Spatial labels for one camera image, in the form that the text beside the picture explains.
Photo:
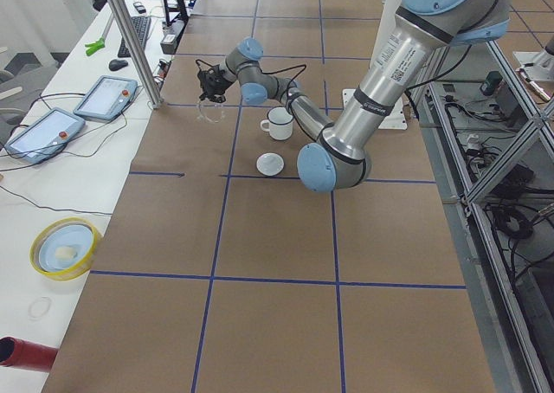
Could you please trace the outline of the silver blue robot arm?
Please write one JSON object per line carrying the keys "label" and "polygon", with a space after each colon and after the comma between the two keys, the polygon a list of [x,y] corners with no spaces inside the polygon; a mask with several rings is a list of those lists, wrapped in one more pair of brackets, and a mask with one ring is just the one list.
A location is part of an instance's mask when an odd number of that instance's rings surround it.
{"label": "silver blue robot arm", "polygon": [[312,139],[297,157],[302,183],[330,192],[363,182],[370,173],[365,145],[438,48],[499,39],[509,23],[511,0],[401,0],[395,28],[371,59],[369,70],[344,111],[331,120],[289,78],[261,70],[262,46],[243,39],[225,59],[197,77],[200,100],[225,101],[237,82],[242,99],[258,106],[277,100]]}

